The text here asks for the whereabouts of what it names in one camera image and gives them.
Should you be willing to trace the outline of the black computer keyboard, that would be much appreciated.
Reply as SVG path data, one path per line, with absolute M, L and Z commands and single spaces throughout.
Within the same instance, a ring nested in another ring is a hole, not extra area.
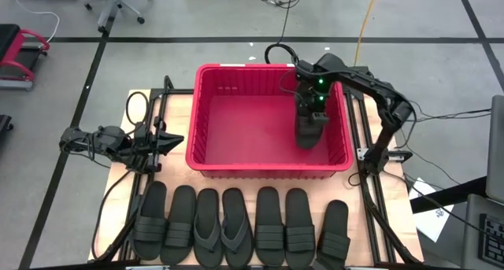
M 481 213 L 480 228 L 479 259 L 504 269 L 504 219 Z

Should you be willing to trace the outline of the black flip-flop sandal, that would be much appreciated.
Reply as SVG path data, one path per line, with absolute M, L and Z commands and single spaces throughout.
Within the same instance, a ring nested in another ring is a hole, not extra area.
M 222 203 L 224 219 L 220 240 L 225 259 L 232 270 L 246 270 L 254 252 L 254 240 L 242 191 L 227 189 L 222 194 Z
M 196 201 L 193 236 L 195 257 L 205 270 L 217 270 L 224 257 L 219 213 L 217 191 L 201 190 Z

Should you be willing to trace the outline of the black rubber slide sandal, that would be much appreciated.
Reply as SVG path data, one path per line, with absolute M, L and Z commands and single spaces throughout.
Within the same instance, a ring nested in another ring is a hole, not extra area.
M 344 270 L 350 238 L 347 235 L 349 209 L 345 202 L 328 203 L 317 244 L 315 270 Z
M 315 254 L 315 228 L 307 193 L 293 188 L 286 195 L 285 257 L 291 270 L 306 270 Z
M 143 193 L 132 230 L 132 249 L 145 261 L 155 260 L 165 236 L 165 199 L 163 182 L 153 181 Z
M 179 264 L 191 252 L 194 243 L 195 210 L 196 193 L 194 188 L 187 185 L 177 187 L 172 197 L 160 252 L 163 264 Z
M 295 115 L 295 138 L 300 148 L 311 149 L 320 141 L 325 124 L 307 124 Z
M 278 191 L 263 187 L 258 191 L 254 226 L 255 253 L 268 268 L 280 267 L 285 259 L 284 225 Z

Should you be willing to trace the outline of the red plastic ribbed bin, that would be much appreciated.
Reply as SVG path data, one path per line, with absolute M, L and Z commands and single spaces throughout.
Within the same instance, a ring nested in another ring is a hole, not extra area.
M 296 84 L 289 64 L 206 64 L 195 76 L 186 162 L 210 178 L 323 179 L 354 163 L 343 88 L 311 149 L 295 140 Z

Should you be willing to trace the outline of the white paper sheet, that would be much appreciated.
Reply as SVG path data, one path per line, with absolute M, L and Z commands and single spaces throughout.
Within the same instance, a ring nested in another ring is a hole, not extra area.
M 420 198 L 422 194 L 434 192 L 435 189 L 429 183 L 423 181 L 422 178 L 417 178 L 409 191 L 409 199 Z M 433 242 L 437 242 L 449 216 L 450 214 L 444 209 L 433 209 L 413 215 L 417 230 Z

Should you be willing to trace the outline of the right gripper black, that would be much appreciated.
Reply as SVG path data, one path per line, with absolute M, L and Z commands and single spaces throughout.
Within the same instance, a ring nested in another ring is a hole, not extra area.
M 307 124 L 326 124 L 329 116 L 325 112 L 328 94 L 309 89 L 296 91 L 296 114 Z

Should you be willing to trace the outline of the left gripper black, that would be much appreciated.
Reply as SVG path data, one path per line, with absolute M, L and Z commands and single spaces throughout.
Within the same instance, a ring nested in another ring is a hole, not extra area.
M 158 137 L 151 131 L 146 121 L 135 123 L 134 139 L 131 147 L 131 163 L 129 169 L 133 172 L 160 172 Z M 182 135 L 162 132 L 160 134 L 160 153 L 168 154 L 184 141 Z

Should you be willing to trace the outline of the black diagonal bar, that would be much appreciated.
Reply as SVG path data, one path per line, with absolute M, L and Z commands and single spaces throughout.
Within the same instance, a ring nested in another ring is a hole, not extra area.
M 413 213 L 422 213 L 433 209 L 438 209 L 440 206 L 454 205 L 466 202 L 471 194 L 487 197 L 486 194 L 487 177 L 483 176 L 478 179 L 449 187 L 444 190 L 438 190 L 430 194 L 423 194 L 419 198 L 410 199 Z

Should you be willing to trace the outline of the black aluminium frame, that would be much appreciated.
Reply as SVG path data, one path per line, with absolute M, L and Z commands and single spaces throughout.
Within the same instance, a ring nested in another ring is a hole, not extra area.
M 380 173 L 388 163 L 388 145 L 394 138 L 395 132 L 402 127 L 409 116 L 415 115 L 413 106 L 392 85 L 375 78 L 366 67 L 349 67 L 339 76 L 339 81 L 345 87 L 358 93 L 358 104 L 368 152 L 363 161 L 358 162 L 359 186 L 365 207 L 365 214 L 369 217 L 371 238 L 376 237 L 376 225 L 384 233 L 387 258 L 396 262 L 400 256 L 406 264 L 420 264 L 420 261 L 407 249 L 399 237 L 392 230 L 385 207 L 384 195 L 381 190 Z M 376 141 L 371 140 L 371 131 L 364 96 L 368 95 L 376 103 L 381 131 Z
M 145 101 L 146 111 L 144 113 L 143 118 L 138 121 L 146 121 L 146 123 L 150 126 L 151 131 L 156 131 L 156 128 L 164 127 L 166 131 L 166 122 L 165 122 L 165 111 L 167 108 L 167 101 L 170 95 L 173 94 L 193 94 L 193 90 L 190 89 L 176 89 L 172 85 L 172 81 L 168 76 L 164 78 L 164 87 L 162 89 L 154 89 L 150 92 L 150 95 L 147 96 L 143 92 L 134 92 L 130 96 L 134 97 L 137 94 L 141 95 Z M 112 186 L 105 192 L 105 195 L 102 199 L 101 205 L 99 207 L 99 216 L 97 218 L 94 234 L 96 236 L 98 234 L 99 224 L 101 222 L 101 214 L 106 203 L 107 198 L 113 191 L 115 187 L 117 187 L 126 177 L 130 174 L 134 176 L 133 185 L 132 185 L 132 199 L 137 199 L 138 202 L 136 205 L 133 203 L 129 204 L 128 213 L 126 218 L 126 223 L 114 239 L 114 241 L 108 246 L 106 251 L 97 255 L 95 250 L 95 243 L 91 244 L 91 255 L 93 257 L 93 262 L 110 262 L 116 255 L 117 251 L 123 246 L 126 239 L 130 239 L 130 248 L 132 249 L 132 230 L 135 224 L 135 217 L 139 210 L 139 203 L 143 197 L 143 193 L 145 192 L 146 187 L 154 181 L 154 174 L 139 174 L 134 173 L 126 169 L 126 173 L 123 174 L 116 182 L 112 184 Z

